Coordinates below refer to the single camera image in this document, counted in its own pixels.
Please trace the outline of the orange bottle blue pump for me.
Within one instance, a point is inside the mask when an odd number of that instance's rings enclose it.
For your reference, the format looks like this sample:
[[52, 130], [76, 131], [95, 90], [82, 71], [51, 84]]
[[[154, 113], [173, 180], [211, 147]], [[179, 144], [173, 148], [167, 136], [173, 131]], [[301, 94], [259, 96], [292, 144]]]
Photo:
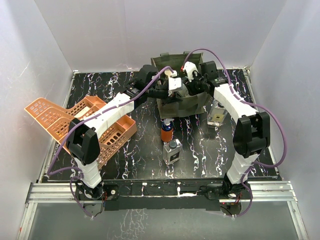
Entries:
[[166, 118], [161, 125], [161, 140], [164, 143], [168, 143], [173, 139], [173, 118]]

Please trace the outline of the clear square bottle grey cap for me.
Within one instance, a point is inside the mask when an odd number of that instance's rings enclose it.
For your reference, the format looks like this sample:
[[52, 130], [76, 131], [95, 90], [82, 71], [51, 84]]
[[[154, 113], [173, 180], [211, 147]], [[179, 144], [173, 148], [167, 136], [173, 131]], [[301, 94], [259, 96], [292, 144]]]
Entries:
[[166, 165], [171, 165], [180, 159], [182, 143], [175, 138], [163, 145], [162, 157]]

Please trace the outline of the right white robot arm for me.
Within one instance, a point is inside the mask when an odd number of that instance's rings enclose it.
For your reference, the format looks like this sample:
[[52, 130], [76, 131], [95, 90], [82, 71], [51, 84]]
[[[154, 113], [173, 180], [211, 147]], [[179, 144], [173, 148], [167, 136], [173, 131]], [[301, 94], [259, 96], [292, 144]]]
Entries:
[[181, 71], [186, 75], [183, 82], [190, 95], [211, 95], [225, 108], [236, 124], [232, 140], [234, 158], [222, 185], [215, 191], [220, 196], [233, 199], [247, 187], [250, 168], [260, 153], [270, 146], [270, 116], [245, 102], [234, 91], [233, 85], [218, 75], [214, 61], [204, 62], [199, 66], [187, 61]]

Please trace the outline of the white rectangular lotion bottle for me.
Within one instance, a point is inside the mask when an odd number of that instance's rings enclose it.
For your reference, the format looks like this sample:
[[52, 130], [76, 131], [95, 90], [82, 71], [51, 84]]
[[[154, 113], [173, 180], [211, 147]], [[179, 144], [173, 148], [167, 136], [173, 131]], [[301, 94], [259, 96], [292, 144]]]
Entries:
[[186, 98], [186, 97], [190, 96], [189, 95], [189, 90], [184, 84], [182, 85], [182, 89], [177, 91], [177, 96], [179, 96], [180, 98]]

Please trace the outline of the aluminium frame rail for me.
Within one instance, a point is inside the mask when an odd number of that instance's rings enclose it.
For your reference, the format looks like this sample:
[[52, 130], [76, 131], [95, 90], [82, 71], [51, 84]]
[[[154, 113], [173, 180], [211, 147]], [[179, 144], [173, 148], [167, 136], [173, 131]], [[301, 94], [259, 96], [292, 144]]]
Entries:
[[240, 199], [213, 180], [107, 181], [99, 197], [65, 182], [33, 183], [20, 240], [306, 240], [289, 181], [252, 181]]

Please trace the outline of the orange plastic basket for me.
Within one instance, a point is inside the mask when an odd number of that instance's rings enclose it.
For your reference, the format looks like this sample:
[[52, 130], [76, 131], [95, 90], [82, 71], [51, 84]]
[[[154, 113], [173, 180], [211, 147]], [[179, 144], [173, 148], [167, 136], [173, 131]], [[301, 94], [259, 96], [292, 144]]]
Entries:
[[[98, 96], [86, 96], [72, 108], [63, 108], [43, 97], [30, 103], [24, 110], [32, 116], [48, 134], [61, 143], [68, 133], [71, 120], [83, 120], [102, 109], [106, 103]], [[128, 115], [122, 116], [99, 138], [98, 169], [137, 132], [136, 122]]]

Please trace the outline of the clear square bottle black cap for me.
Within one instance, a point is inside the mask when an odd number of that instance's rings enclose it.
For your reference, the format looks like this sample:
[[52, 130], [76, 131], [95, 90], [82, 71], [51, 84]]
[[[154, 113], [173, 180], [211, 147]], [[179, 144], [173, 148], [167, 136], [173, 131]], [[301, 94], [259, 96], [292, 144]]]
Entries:
[[217, 100], [214, 100], [207, 116], [207, 125], [209, 127], [220, 127], [228, 112], [226, 108]]

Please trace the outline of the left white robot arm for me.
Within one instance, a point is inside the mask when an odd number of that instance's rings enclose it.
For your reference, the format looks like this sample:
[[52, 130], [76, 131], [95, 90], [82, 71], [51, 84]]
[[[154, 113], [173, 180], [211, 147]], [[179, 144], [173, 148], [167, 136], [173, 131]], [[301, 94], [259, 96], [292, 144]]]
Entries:
[[148, 94], [163, 73], [177, 76], [177, 72], [170, 66], [158, 71], [153, 65], [144, 65], [135, 78], [104, 107], [83, 120], [74, 118], [70, 122], [65, 146], [80, 170], [76, 183], [82, 183], [81, 192], [91, 199], [99, 199], [104, 189], [97, 162], [101, 153], [100, 137], [117, 120], [149, 98]]

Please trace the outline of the beige brown lotion bottle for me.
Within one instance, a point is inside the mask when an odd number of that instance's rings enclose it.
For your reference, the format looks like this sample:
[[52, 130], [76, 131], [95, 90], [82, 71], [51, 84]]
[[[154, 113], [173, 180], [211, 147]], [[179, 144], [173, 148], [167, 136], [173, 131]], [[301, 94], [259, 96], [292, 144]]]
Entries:
[[171, 71], [170, 69], [166, 69], [164, 71], [165, 79], [169, 80], [170, 78], [175, 78], [177, 76], [177, 72], [175, 70]]

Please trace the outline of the olive green canvas bag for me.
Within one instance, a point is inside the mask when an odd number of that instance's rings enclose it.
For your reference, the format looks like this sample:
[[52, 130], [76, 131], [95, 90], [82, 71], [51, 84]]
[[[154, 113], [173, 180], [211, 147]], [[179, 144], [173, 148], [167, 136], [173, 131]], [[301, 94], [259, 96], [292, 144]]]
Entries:
[[[152, 57], [151, 64], [161, 70], [165, 66], [170, 66], [177, 71], [180, 78], [185, 74], [181, 72], [181, 66], [189, 54], [185, 51], [181, 54], [170, 54], [168, 52], [160, 54], [160, 56]], [[166, 103], [164, 99], [157, 99], [157, 108], [161, 119], [184, 118], [192, 115], [204, 113], [204, 106], [210, 101], [211, 96], [206, 93], [181, 98], [180, 101]]]

